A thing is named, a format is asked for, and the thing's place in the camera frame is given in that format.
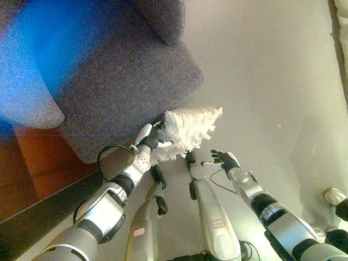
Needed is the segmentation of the robot left hand black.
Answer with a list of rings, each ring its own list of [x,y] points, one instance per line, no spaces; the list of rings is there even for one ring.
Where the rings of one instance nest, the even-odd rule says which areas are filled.
[[[173,145],[173,141],[169,138],[165,138],[161,131],[164,130],[162,122],[156,122],[155,124],[146,124],[142,127],[135,140],[135,147],[147,146],[152,151],[153,149],[160,147],[166,148]]]

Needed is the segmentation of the robot right hand black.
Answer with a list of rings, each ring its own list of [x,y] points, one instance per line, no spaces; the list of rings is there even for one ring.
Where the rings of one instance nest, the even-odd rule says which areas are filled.
[[[225,170],[226,173],[228,173],[230,169],[241,169],[237,158],[232,152],[223,152],[220,150],[211,150],[210,152],[212,154],[213,161],[202,161],[201,166],[221,168]]]

